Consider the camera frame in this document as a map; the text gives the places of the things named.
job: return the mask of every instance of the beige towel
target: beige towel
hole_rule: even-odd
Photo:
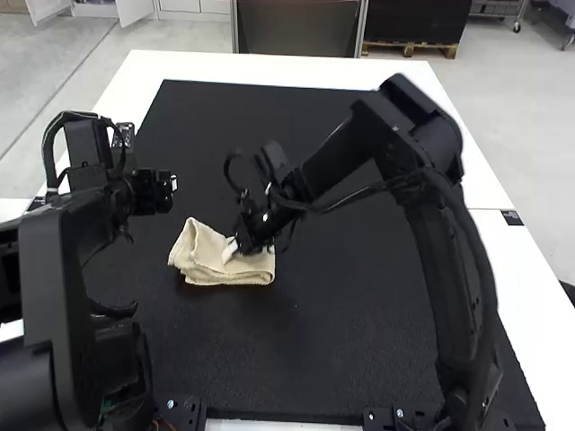
[[[268,285],[273,281],[273,250],[253,256],[236,253],[224,264],[222,252],[228,243],[224,235],[191,217],[170,251],[168,265],[179,269],[186,283],[193,285]]]

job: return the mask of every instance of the folded cloth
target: folded cloth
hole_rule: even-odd
[[[191,217],[173,245],[168,265],[186,276],[186,283],[213,285],[268,285],[276,274],[273,249],[244,256],[236,253],[224,263],[222,253],[232,239]]]

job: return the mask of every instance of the rubber mat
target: rubber mat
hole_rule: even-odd
[[[141,167],[169,168],[179,191],[168,215],[132,218],[85,270],[91,294],[138,299],[157,391],[200,396],[224,418],[358,423],[365,407],[439,405],[437,350],[419,255],[402,210],[372,197],[299,225],[271,286],[186,285],[168,252],[195,216],[232,233],[237,207],[226,154],[278,140],[294,163],[370,92],[164,82],[137,134]],[[238,162],[239,182],[252,180]],[[367,164],[332,197],[378,180]],[[500,326],[505,376],[497,404],[517,427],[544,429]]]

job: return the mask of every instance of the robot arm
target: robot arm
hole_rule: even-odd
[[[65,195],[52,153],[62,127],[71,163]],[[149,355],[129,319],[137,303],[114,308],[91,300],[82,269],[128,235],[129,216],[171,209],[172,175],[125,172],[133,136],[83,112],[50,123],[43,156],[46,205],[0,226],[0,317],[23,318],[25,327],[23,338],[0,345],[0,428],[85,430],[107,418],[117,430],[147,429],[154,412]]]
[[[497,297],[489,260],[463,201],[461,134],[402,75],[385,81],[379,96],[355,102],[351,116],[296,168],[277,143],[253,157],[268,202],[258,205],[249,190],[240,192],[243,211],[232,247],[255,252],[305,213],[324,214],[383,190],[391,193],[415,237],[434,315],[436,369],[446,398],[439,418],[457,430],[482,429],[501,378],[493,338]],[[380,183],[339,202],[317,203],[368,160],[375,161]]]

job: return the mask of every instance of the white table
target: white table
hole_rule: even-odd
[[[462,130],[465,204],[493,266],[501,319],[547,430],[572,429],[575,309],[529,231],[524,226],[509,226],[505,222],[500,210],[512,209],[513,204],[427,62],[132,51],[94,111],[116,122],[132,121],[138,129],[164,79],[373,90],[395,73],[403,73],[417,84]],[[68,164],[65,155],[57,163],[58,171]],[[22,202],[14,205],[11,213],[19,214],[22,209],[17,206]],[[22,324],[13,323],[9,328],[0,329],[0,341],[3,336],[11,338],[19,334],[22,334]],[[251,431],[259,431],[258,428],[272,424],[276,431],[351,428],[209,420],[208,430],[244,431],[249,427]]]

